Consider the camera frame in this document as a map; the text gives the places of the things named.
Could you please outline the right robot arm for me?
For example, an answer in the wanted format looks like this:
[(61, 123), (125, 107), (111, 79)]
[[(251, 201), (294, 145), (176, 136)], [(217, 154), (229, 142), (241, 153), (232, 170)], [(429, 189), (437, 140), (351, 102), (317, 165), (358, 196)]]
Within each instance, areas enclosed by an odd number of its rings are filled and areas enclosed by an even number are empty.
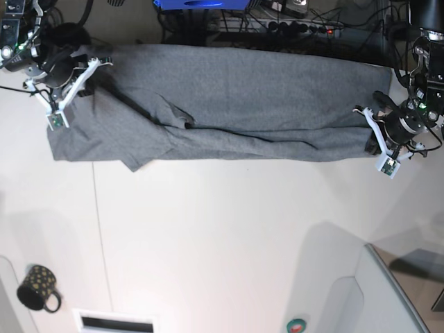
[(91, 43), (84, 25), (93, 3), (78, 22), (65, 22), (56, 1), (2, 1), (1, 68), (24, 71), (50, 102), (63, 99), (87, 67), (87, 57), (74, 54)]

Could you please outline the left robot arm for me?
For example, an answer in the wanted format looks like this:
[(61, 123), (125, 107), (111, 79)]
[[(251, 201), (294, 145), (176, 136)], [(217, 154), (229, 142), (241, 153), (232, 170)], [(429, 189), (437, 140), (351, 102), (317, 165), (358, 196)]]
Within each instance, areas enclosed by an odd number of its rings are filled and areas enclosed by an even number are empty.
[(408, 97), (398, 105), (383, 92), (373, 92), (385, 114), (371, 118), (388, 149), (398, 153), (405, 148), (427, 157), (443, 146), (443, 136), (434, 132), (443, 127), (443, 2), (409, 1), (406, 18), (406, 34), (413, 28), (419, 32), (411, 50), (416, 61), (412, 71), (402, 75), (395, 60), (394, 37), (401, 25), (393, 26), (387, 39), (396, 78)]

